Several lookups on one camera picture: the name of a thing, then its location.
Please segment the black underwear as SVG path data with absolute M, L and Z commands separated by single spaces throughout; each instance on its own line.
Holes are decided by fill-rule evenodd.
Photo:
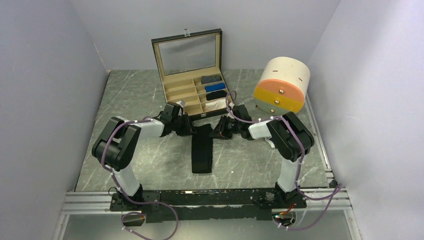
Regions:
M 209 174 L 212 172 L 213 139 L 210 137 L 210 123 L 196 126 L 196 133 L 191 139 L 191 171 L 194 174 Z

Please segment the navy white underwear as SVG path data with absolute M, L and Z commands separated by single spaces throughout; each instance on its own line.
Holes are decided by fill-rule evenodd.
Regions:
M 272 149 L 275 149 L 275 144 L 272 142 L 272 140 L 270 138 L 265 138 L 264 139 Z

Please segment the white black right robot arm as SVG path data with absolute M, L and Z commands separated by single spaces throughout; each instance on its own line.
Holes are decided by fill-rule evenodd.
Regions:
M 311 132 L 293 112 L 253 122 L 244 105 L 229 109 L 232 112 L 220 118 L 209 136 L 213 139 L 229 140 L 233 134 L 239 134 L 248 141 L 264 139 L 271 148 L 278 150 L 283 160 L 274 199 L 278 206 L 288 207 L 294 197 L 300 194 L 299 167 L 315 144 Z

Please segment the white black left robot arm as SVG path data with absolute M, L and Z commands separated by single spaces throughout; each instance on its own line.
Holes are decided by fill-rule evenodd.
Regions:
M 124 205 L 130 210 L 139 209 L 144 200 L 142 184 L 131 167 L 139 140 L 162 138 L 172 132 L 181 137 L 196 133 L 184 106 L 183 100 L 167 102 L 157 116 L 142 120 L 112 117 L 94 142 L 92 156 L 112 176 L 118 192 L 124 196 Z

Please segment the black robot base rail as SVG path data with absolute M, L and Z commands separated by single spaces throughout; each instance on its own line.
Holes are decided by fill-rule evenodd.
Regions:
M 301 194 L 284 200 L 274 188 L 208 190 L 144 190 L 143 201 L 131 203 L 120 192 L 111 196 L 110 211 L 140 212 L 146 223 L 164 221 L 255 219 L 271 220 L 289 209 L 304 209 Z

